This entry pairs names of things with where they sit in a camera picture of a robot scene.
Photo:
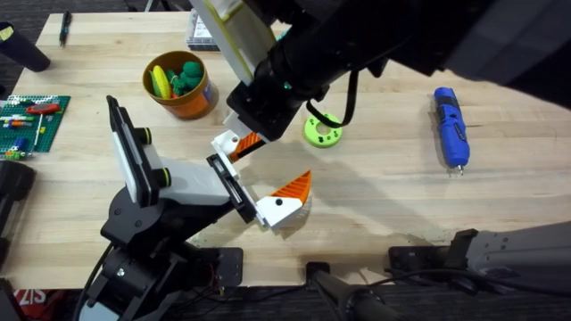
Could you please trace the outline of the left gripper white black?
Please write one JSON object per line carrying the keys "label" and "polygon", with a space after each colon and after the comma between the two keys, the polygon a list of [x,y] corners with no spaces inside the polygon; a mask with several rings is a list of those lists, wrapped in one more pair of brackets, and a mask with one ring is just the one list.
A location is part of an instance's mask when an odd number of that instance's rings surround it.
{"label": "left gripper white black", "polygon": [[177,247],[233,210],[246,223],[257,216],[270,228],[298,214],[309,198],[311,171],[253,203],[234,179],[239,175],[229,158],[239,141],[232,130],[216,136],[211,145],[217,154],[206,165],[120,154],[125,186],[112,199],[101,235],[131,255],[153,255]]}

